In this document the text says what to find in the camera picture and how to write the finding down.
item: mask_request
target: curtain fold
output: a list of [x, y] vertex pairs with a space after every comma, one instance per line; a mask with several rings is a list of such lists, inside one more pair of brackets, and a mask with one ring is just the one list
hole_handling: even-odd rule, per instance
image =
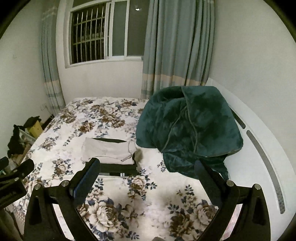
[[213, 49], [213, 0], [150, 0], [141, 98], [176, 85], [205, 85]]
[[57, 115], [65, 107], [59, 80], [56, 55], [56, 22], [59, 0], [44, 1], [42, 17], [41, 52], [44, 73], [44, 87], [49, 99], [50, 109]]

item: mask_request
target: metal screw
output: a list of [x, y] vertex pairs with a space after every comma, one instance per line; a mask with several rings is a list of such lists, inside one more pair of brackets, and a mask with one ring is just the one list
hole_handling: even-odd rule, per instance
[[68, 180], [62, 181], [62, 186], [63, 187], [68, 186], [68, 184], [69, 184], [69, 181]]
[[233, 186], [234, 186], [234, 182], [231, 181], [231, 180], [228, 180], [228, 181], [226, 182], [226, 184], [227, 184], [227, 186], [229, 186], [229, 187], [233, 187]]
[[41, 188], [41, 184], [40, 184], [40, 183], [37, 183], [37, 184], [34, 186], [34, 189], [38, 190], [39, 188]]
[[257, 190], [260, 190], [261, 189], [261, 186], [259, 184], [255, 184], [254, 185], [254, 188], [256, 188]]

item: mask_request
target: metal security grille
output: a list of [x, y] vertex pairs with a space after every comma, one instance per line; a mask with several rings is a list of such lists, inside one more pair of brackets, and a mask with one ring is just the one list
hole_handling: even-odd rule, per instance
[[72, 64], [106, 58], [106, 6], [97, 4], [72, 13]]

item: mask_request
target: window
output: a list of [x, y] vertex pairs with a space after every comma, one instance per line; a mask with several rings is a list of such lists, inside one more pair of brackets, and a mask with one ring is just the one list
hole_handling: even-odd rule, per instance
[[149, 0], [74, 0], [70, 63], [144, 55]]

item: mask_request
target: white window frame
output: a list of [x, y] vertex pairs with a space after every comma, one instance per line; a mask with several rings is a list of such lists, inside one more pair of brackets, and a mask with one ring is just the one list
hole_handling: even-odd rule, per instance
[[[125, 41], [124, 41], [124, 55], [123, 56], [112, 56], [112, 37], [113, 37], [113, 15], [114, 15], [114, 5], [116, 2], [126, 1], [126, 25], [125, 25]], [[130, 0], [94, 0], [84, 4], [81, 4], [76, 7], [73, 6], [74, 0], [67, 0], [67, 6], [65, 11], [65, 18], [64, 18], [64, 56], [65, 56], [65, 67], [75, 67], [79, 65], [85, 64], [93, 64], [93, 63], [100, 63], [100, 62], [108, 62], [108, 61], [142, 61], [141, 56], [127, 56], [127, 42], [128, 42], [128, 19], [129, 19], [129, 7], [130, 7]], [[82, 8], [87, 8], [93, 5], [97, 5], [100, 3], [109, 2], [109, 7], [106, 7], [105, 13], [105, 33], [104, 37], [107, 39], [107, 28], [106, 25], [108, 24], [107, 20], [109, 18], [109, 8], [110, 11], [110, 22], [109, 22], [109, 56], [107, 56], [107, 44], [104, 41], [104, 57], [105, 59], [100, 60], [91, 60], [86, 62], [80, 62], [72, 64], [72, 49], [71, 49], [71, 29], [72, 29], [72, 13], [80, 10]]]

